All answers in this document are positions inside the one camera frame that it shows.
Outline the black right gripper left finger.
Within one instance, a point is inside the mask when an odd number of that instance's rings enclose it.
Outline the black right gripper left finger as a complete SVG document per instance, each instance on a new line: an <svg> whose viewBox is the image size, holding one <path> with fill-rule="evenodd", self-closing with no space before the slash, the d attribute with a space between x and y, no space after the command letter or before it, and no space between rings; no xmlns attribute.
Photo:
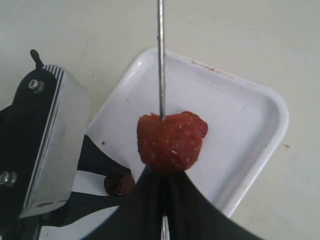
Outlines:
<svg viewBox="0 0 320 240"><path fill-rule="evenodd" d="M131 194L94 230L96 240L160 240L160 178L145 167Z"/></svg>

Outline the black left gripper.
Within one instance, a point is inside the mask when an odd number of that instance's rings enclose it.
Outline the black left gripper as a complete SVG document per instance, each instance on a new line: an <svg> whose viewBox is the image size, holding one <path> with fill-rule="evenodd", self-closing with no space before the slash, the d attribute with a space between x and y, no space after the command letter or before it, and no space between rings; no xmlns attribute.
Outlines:
<svg viewBox="0 0 320 240"><path fill-rule="evenodd" d="M0 187L0 234L14 228L25 202L57 80L35 69L20 82L12 104L0 112L0 171L15 182Z"/></svg>

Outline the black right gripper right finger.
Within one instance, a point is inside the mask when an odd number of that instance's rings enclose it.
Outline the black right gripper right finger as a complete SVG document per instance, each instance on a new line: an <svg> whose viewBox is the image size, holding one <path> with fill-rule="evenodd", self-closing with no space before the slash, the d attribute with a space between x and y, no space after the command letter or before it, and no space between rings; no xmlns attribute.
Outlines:
<svg viewBox="0 0 320 240"><path fill-rule="evenodd" d="M259 240L221 213L185 172L166 176L169 235L172 240Z"/></svg>

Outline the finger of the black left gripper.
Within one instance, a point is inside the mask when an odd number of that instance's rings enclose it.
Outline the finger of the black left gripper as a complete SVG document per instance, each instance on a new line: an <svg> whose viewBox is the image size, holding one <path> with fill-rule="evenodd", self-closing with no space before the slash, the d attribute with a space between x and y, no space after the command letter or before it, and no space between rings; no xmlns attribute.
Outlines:
<svg viewBox="0 0 320 240"><path fill-rule="evenodd" d="M103 176L132 174L129 168L117 163L102 152L87 135L84 136L82 142L77 170Z"/></svg>
<svg viewBox="0 0 320 240"><path fill-rule="evenodd" d="M66 210L63 211L65 215L62 226L73 224L81 218L100 210L117 207L132 193L133 191L119 196L102 196L72 191L68 202L65 204Z"/></svg>

